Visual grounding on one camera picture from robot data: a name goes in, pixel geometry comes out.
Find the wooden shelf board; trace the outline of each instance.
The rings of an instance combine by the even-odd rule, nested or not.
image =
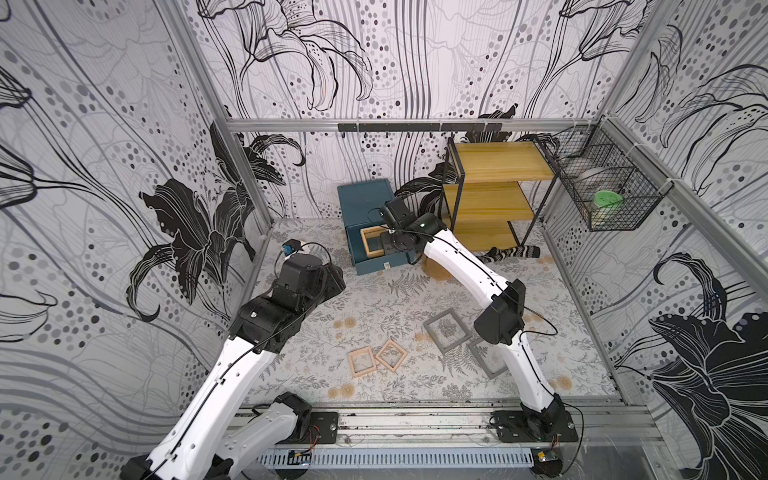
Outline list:
[[[458,185],[448,184],[444,188],[451,211]],[[456,224],[462,220],[533,220],[533,211],[517,182],[464,184]]]
[[[471,252],[485,253],[493,247],[517,246],[515,236],[504,220],[457,220],[453,234]]]
[[[467,183],[552,180],[554,174],[531,141],[456,144]]]

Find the black wire basket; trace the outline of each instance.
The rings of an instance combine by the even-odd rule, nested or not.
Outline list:
[[[664,198],[599,125],[539,144],[590,231],[635,230]]]

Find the floor mat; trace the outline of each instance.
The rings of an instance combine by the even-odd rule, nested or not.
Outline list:
[[[271,402],[285,391],[310,403],[463,401],[518,395],[509,372],[488,379],[469,350],[472,340],[442,355],[422,326],[452,307],[473,339],[477,338],[472,324],[482,310],[458,281],[444,270],[426,266],[424,260],[415,266],[357,276],[349,261],[340,219],[278,220],[254,296],[265,291],[275,278],[273,263],[282,243],[291,238],[325,245],[333,262],[344,270],[346,290],[304,321],[301,331],[257,380],[246,403]],[[559,334],[554,337],[529,334],[548,381],[562,396],[617,395],[539,227],[533,230],[528,243],[541,246],[540,258],[510,257],[488,266],[510,280],[519,278],[526,286],[526,306],[557,326]],[[325,261],[322,249],[309,248]],[[530,313],[526,313],[525,321],[528,329],[546,332],[551,328]],[[446,338],[459,329],[451,322],[433,325]],[[396,372],[379,365],[374,373],[354,379],[347,354],[371,346],[375,355],[387,339],[408,351],[402,365]],[[489,354],[492,368],[503,366],[496,365],[493,349],[487,343],[478,347]]]

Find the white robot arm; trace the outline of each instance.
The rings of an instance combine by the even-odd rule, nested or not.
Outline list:
[[[475,330],[501,350],[519,388],[530,435],[551,439],[564,406],[548,387],[528,345],[522,320],[525,286],[486,267],[434,215],[416,219],[397,199],[380,213],[397,234],[396,246],[422,250],[485,308]],[[283,247],[290,257],[270,289],[272,295],[266,296],[267,292],[240,308],[216,365],[186,412],[149,455],[132,458],[123,467],[122,480],[228,480],[274,444],[304,438],[311,408],[290,393],[275,399],[255,421],[224,436],[255,378],[298,333],[306,315],[346,288],[339,267],[295,253],[301,250],[297,240]]]
[[[469,290],[477,303],[489,308],[494,300],[503,297],[507,279],[485,266],[454,237],[450,230],[440,230],[427,243],[424,254],[442,265],[463,286]],[[545,385],[544,373],[528,345],[528,337],[520,328],[512,335],[509,344],[498,343],[512,378],[520,390],[523,405],[537,412],[544,411],[554,399]]]

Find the teal storage box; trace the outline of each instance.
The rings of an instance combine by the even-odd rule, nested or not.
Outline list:
[[[360,230],[380,225],[381,223],[373,222],[373,220],[380,218],[376,210],[394,198],[392,188],[387,180],[339,185],[338,191],[341,216],[346,232],[346,244],[349,248],[349,259],[355,266],[358,275],[377,272],[413,261],[416,255],[413,250],[369,259],[366,255],[366,247],[362,243]]]

